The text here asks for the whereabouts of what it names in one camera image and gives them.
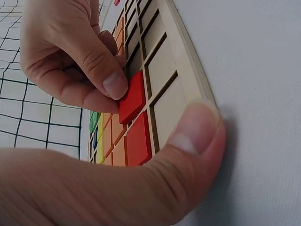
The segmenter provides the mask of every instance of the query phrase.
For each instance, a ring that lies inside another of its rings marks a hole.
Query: yellow tile
[[[99,141],[102,135],[103,135],[103,113],[100,114],[99,121],[98,121],[97,141]]]
[[[103,157],[103,137],[100,137],[96,149],[97,149],[96,163],[97,164],[102,164],[103,161],[104,161],[104,157]]]

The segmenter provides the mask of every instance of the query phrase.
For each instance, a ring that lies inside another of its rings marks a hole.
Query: hand
[[[68,105],[118,113],[127,91],[113,36],[99,33],[99,0],[28,0],[21,28],[21,67]]]
[[[170,226],[208,191],[224,144],[217,110],[194,103],[165,147],[140,167],[96,165],[45,150],[0,150],[0,225]]]

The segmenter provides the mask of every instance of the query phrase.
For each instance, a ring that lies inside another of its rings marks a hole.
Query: white fabric surface
[[[174,0],[226,120],[226,156],[179,226],[301,225],[301,1]]]

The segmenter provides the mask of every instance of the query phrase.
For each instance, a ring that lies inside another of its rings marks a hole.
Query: plastic game board
[[[187,103],[214,99],[171,0],[127,0],[112,33],[127,58],[129,90],[119,115],[102,113],[98,123],[91,114],[89,157],[138,166],[163,147]]]

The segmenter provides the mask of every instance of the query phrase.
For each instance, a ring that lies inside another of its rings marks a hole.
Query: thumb
[[[99,91],[114,100],[121,99],[128,89],[122,68],[88,21],[80,21],[77,26],[64,31],[57,46],[73,58]]]
[[[218,172],[225,127],[208,102],[187,107],[165,147],[142,167],[103,167],[104,225],[169,226],[207,193]]]

